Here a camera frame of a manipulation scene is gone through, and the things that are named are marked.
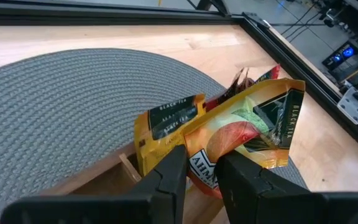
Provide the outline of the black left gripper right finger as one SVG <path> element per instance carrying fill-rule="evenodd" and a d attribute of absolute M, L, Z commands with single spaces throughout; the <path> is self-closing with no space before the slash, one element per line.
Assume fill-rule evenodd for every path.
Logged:
<path fill-rule="evenodd" d="M 329 223 L 326 199 L 236 151 L 214 170 L 231 223 Z"/>

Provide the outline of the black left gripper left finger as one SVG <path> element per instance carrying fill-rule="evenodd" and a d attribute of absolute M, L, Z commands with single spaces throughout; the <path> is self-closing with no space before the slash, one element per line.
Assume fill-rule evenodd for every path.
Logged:
<path fill-rule="evenodd" d="M 138 184 L 114 197 L 108 223 L 181 223 L 188 169 L 186 147 L 175 146 Z"/>

